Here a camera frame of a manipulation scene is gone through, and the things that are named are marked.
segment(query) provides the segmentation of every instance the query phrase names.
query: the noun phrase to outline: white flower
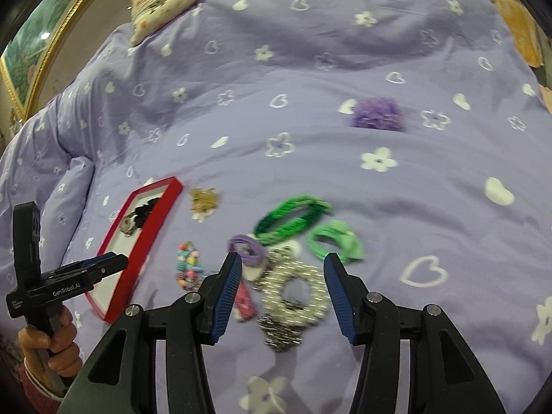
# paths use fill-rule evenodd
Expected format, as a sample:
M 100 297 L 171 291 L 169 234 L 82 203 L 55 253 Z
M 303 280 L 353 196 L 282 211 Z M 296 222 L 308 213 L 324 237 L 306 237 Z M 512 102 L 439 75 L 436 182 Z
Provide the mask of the white flower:
M 517 116 L 508 118 L 508 121 L 510 121 L 510 124 L 514 129 L 517 129 L 518 131 L 522 131 L 522 132 L 525 130 L 525 124 L 523 124 L 522 121 Z
M 203 3 L 198 4 L 198 5 L 194 8 L 194 10 L 191 12 L 191 14 L 192 14 L 192 16 L 195 17 L 195 16 L 199 15 L 199 13 L 200 13 L 201 11 L 203 11 Z
M 336 67 L 336 61 L 330 53 L 322 53 L 320 56 L 314 56 L 314 66 L 318 70 L 330 71 Z
M 128 121 L 125 121 L 123 124 L 119 125 L 119 134 L 128 135 L 129 132 L 130 132 L 130 126 Z
M 264 155 L 267 157 L 283 157 L 294 152 L 295 146 L 289 142 L 291 139 L 291 135 L 287 132 L 278 134 L 276 138 L 269 138 L 267 140 L 268 149 Z
M 460 3 L 456 0 L 448 0 L 449 6 L 451 7 L 452 12 L 456 12 L 458 15 L 462 15 L 464 13 L 464 9 L 460 6 Z
M 184 87 L 173 92 L 173 101 L 179 104 L 182 104 L 187 97 L 186 88 Z
M 356 19 L 356 24 L 359 24 L 360 26 L 366 26 L 368 28 L 374 26 L 377 23 L 377 19 L 372 15 L 371 12 L 368 11 L 357 13 L 354 18 Z
M 274 53 L 272 51 L 270 51 L 270 46 L 269 45 L 263 45 L 262 48 L 257 48 L 255 50 L 255 59 L 256 60 L 259 60 L 259 61 L 262 61 L 262 62 L 267 62 L 267 60 L 269 60 L 271 57 L 274 57 Z
M 285 377 L 279 376 L 270 383 L 259 376 L 249 379 L 248 395 L 239 400 L 239 405 L 253 414 L 284 414 L 287 404 L 278 394 L 285 388 Z
M 216 104 L 218 106 L 227 106 L 232 101 L 234 101 L 234 94 L 232 93 L 232 90 L 227 90 L 224 93 L 220 93 L 219 102 Z
M 153 131 L 150 131 L 150 136 L 147 141 L 155 143 L 160 138 L 161 138 L 161 129 L 155 128 Z
M 451 119 L 443 114 L 443 112 L 436 113 L 434 110 L 423 110 L 420 115 L 424 119 L 424 126 L 439 129 L 440 131 L 444 131 L 446 125 L 451 123 Z
M 543 345 L 546 335 L 552 333 L 552 296 L 546 298 L 544 305 L 536 306 L 536 315 L 539 318 L 539 325 L 531 335 L 531 341 Z
M 379 172 L 398 166 L 397 161 L 391 158 L 391 150 L 388 148 L 378 148 L 374 154 L 362 154 L 361 159 L 363 161 L 361 168 L 374 169 Z

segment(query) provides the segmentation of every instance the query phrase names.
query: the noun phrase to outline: white heart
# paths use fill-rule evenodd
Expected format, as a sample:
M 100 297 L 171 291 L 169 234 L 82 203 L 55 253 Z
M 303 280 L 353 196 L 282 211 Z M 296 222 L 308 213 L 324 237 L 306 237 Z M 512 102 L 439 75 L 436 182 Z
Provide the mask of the white heart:
M 132 91 L 132 94 L 134 96 L 144 96 L 146 94 L 144 86 L 142 84 L 136 85 L 136 87 L 134 87 L 134 90 Z
M 487 71 L 493 71 L 494 68 L 493 66 L 491 65 L 491 63 L 489 62 L 489 60 L 485 57 L 480 57 L 478 60 L 477 60 L 477 63 L 479 64 L 479 66 L 481 68 L 484 68 L 485 70 Z
M 536 91 L 534 91 L 533 87 L 531 87 L 531 85 L 529 84 L 523 84 L 522 90 L 525 95 L 536 96 Z
M 275 109 L 280 109 L 288 105 L 288 95 L 281 93 L 278 96 L 275 96 L 270 102 L 269 106 L 274 107 Z
M 294 11 L 306 11 L 307 9 L 310 9 L 310 6 L 308 5 L 307 0 L 293 0 L 290 8 Z
M 418 283 L 418 282 L 411 281 L 410 276 L 412 275 L 412 273 L 422 263 L 427 263 L 427 262 L 429 262 L 429 266 L 428 266 L 429 270 L 439 273 L 439 276 L 435 280 L 432 280 L 431 282 Z M 443 268 L 439 267 L 439 258 L 436 257 L 435 255 L 416 258 L 405 268 L 405 270 L 402 272 L 399 278 L 401 282 L 406 283 L 407 285 L 410 285 L 410 286 L 415 286 L 416 288 L 431 288 L 446 282 L 446 279 L 448 279 L 448 272 L 446 272 L 446 270 L 444 270 Z
M 183 135 L 180 140 L 176 143 L 176 146 L 184 146 L 186 143 L 188 143 L 188 137 L 190 134 Z
M 162 56 L 170 56 L 172 54 L 172 48 L 170 48 L 170 43 L 166 44 L 163 48 L 161 48 L 161 55 Z
M 393 84 L 405 84 L 406 83 L 406 80 L 397 71 L 393 71 L 393 72 L 389 73 L 385 77 L 385 80 L 389 81 L 389 82 L 392 82 Z
M 512 205 L 515 201 L 512 192 L 506 190 L 502 182 L 494 177 L 489 177 L 485 182 L 485 196 L 498 205 Z
M 454 104 L 456 104 L 457 106 L 461 107 L 464 110 L 471 109 L 471 106 L 466 99 L 466 95 L 464 95 L 463 93 L 457 93 L 456 95 L 454 95 L 454 98 L 452 98 L 452 101 L 454 102 Z
M 211 147 L 213 149 L 215 148 L 220 148 L 221 146 L 224 146 L 227 142 L 228 142 L 228 139 L 230 137 L 226 136 L 226 137 L 220 137 L 216 142 L 214 142 Z
M 337 109 L 338 112 L 345 114 L 345 115 L 352 115 L 353 114 L 353 107 L 357 105 L 356 99 L 348 99 L 345 101 L 341 106 L 339 106 L 339 109 Z
M 206 55 L 215 55 L 220 51 L 219 46 L 216 44 L 216 40 L 211 40 L 205 45 L 205 54 Z
M 247 2 L 247 0 L 240 0 L 234 3 L 234 6 L 232 6 L 232 9 L 234 9 L 235 11 L 243 11 L 248 7 L 249 7 L 249 3 Z

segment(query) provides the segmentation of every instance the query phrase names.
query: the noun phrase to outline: green hair tie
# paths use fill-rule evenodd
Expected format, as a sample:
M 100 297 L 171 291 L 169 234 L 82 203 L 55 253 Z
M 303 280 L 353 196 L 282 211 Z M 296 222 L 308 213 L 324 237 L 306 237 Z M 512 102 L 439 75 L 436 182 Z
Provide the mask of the green hair tie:
M 341 252 L 338 256 L 343 264 L 350 260 L 362 260 L 364 258 L 361 241 L 343 221 L 334 219 L 327 226 L 316 227 L 308 235 L 307 244 L 311 252 L 316 258 L 324 261 L 328 251 L 318 244 L 317 237 L 331 238 L 339 245 Z
M 283 219 L 297 208 L 302 207 L 308 207 L 307 214 L 294 218 L 288 223 L 269 231 L 280 219 Z M 297 235 L 297 233 L 307 230 L 316 224 L 322 215 L 330 211 L 331 208 L 330 204 L 314 196 L 302 195 L 292 197 L 261 219 L 253 233 L 256 240 L 263 246 L 273 246 Z

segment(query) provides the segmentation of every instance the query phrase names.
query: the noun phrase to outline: purple pom pom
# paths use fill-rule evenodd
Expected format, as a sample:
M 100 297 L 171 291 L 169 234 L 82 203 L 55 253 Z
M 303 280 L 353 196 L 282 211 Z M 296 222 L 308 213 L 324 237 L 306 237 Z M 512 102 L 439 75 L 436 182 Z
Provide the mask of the purple pom pom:
M 353 107 L 351 127 L 404 131 L 402 113 L 391 98 L 365 99 Z

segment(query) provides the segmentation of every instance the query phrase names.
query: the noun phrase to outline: picture frame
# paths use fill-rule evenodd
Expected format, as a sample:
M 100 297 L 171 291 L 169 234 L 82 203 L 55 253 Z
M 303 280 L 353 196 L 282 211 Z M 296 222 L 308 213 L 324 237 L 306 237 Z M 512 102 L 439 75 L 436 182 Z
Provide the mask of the picture frame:
M 0 58 L 0 74 L 23 121 L 39 109 L 38 97 L 63 42 L 92 0 L 42 0 Z

